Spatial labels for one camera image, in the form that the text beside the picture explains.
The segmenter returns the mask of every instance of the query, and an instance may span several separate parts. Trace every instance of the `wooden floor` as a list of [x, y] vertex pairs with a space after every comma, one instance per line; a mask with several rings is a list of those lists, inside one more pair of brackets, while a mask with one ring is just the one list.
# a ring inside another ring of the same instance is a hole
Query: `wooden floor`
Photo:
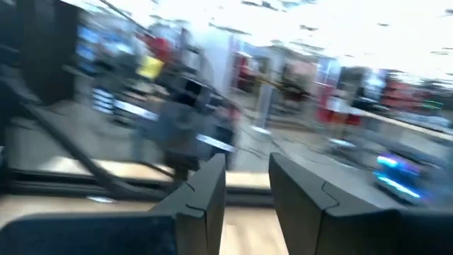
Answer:
[[[147, 166], [133, 163], [121, 163], [116, 161], [95, 160], [95, 162], [119, 177], [134, 179], [152, 179], [158, 181], [170, 181], [170, 178]], [[161, 169], [171, 173], [173, 170], [166, 166]], [[89, 174], [74, 159], [66, 157], [54, 157], [48, 163], [40, 166], [40, 169], [66, 174]], [[267, 173], [248, 173], [246, 171], [226, 173], [226, 185], [248, 188], [270, 188], [269, 175]]]
[[[0, 198], [0, 225], [34, 213], [145, 211], [149, 203], [99, 203], [90, 199], [7, 195]], [[222, 255], [285, 255], [285, 241], [274, 210], [227, 208]]]

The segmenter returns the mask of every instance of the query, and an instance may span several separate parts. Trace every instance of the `black handrail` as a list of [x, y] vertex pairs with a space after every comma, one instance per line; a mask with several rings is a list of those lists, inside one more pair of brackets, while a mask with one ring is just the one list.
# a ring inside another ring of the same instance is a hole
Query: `black handrail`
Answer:
[[18, 115], [25, 115], [27, 118], [35, 120], [51, 138], [61, 145], [63, 149], [68, 151], [73, 158], [78, 160], [86, 170], [93, 174], [101, 187], [110, 191], [114, 196], [117, 196], [118, 198], [123, 196], [137, 198], [153, 197], [153, 194], [149, 194], [140, 188], [131, 186], [120, 177], [110, 174], [107, 170], [93, 162], [93, 160], [78, 148], [66, 135], [39, 113], [39, 106], [31, 104], [26, 96], [21, 95], [21, 92], [24, 91], [25, 94], [32, 93], [25, 86], [21, 85], [22, 84], [20, 83], [9, 84], [5, 81], [0, 81], [0, 99], [3, 99], [0, 101], [0, 108], [4, 110], [3, 114], [0, 115], [0, 123], [2, 123], [2, 125], [11, 123], [11, 119]]
[[43, 128], [59, 145], [61, 145], [73, 158], [80, 162], [94, 177], [98, 180], [99, 184], [113, 192], [117, 196], [134, 196], [138, 198], [146, 198], [148, 194], [140, 188], [131, 186], [123, 181], [120, 177], [110, 174], [104, 168], [98, 166], [93, 160], [90, 159], [80, 148], [78, 148], [66, 135], [64, 135], [58, 128], [47, 121], [38, 111], [36, 106], [29, 103], [21, 102], [21, 107], [26, 113]]

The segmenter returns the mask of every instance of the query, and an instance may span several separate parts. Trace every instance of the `yellow sign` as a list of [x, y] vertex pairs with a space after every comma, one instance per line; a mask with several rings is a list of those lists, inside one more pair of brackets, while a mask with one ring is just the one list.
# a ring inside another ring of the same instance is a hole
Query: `yellow sign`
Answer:
[[161, 60], [146, 56], [137, 73], [142, 77], [154, 79], [160, 74], [163, 65], [164, 63]]

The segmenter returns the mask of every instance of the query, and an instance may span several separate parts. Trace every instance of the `blue light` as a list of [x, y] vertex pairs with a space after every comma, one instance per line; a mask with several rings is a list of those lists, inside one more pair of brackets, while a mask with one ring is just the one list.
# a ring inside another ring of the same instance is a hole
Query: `blue light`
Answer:
[[411, 191], [410, 189], [406, 188], [405, 186], [402, 186], [401, 184], [385, 177], [385, 176], [382, 176], [381, 174], [378, 174], [378, 173], [374, 173], [377, 178], [380, 180], [380, 181], [383, 181], [384, 183], [386, 183], [387, 185], [389, 186], [392, 186], [394, 188], [396, 188], [398, 191], [401, 191], [403, 193], [406, 193], [410, 196], [413, 196], [414, 198], [420, 198], [421, 196], [418, 195], [417, 193]]
[[395, 159], [390, 159], [388, 157], [378, 156], [377, 163], [383, 164], [390, 167], [398, 166], [398, 162]]

